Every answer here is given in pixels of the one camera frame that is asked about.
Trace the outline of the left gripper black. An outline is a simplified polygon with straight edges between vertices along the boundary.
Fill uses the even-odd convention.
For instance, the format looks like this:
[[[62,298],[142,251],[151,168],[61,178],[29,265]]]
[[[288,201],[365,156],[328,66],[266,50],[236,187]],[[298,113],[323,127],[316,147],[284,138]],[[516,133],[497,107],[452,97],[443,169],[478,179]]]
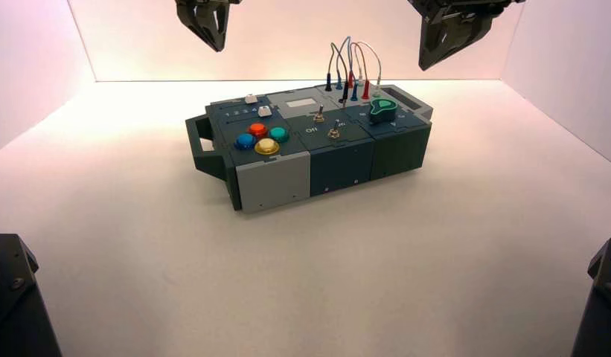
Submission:
[[[181,23],[215,51],[222,51],[230,4],[242,0],[175,0]]]

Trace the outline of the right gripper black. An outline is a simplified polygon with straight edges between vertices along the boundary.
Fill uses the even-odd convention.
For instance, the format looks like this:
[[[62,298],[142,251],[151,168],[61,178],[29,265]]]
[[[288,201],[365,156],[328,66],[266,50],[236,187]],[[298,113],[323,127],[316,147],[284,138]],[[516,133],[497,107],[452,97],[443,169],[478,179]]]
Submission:
[[[408,0],[421,15],[418,65],[423,71],[499,28],[506,8],[520,0]]]

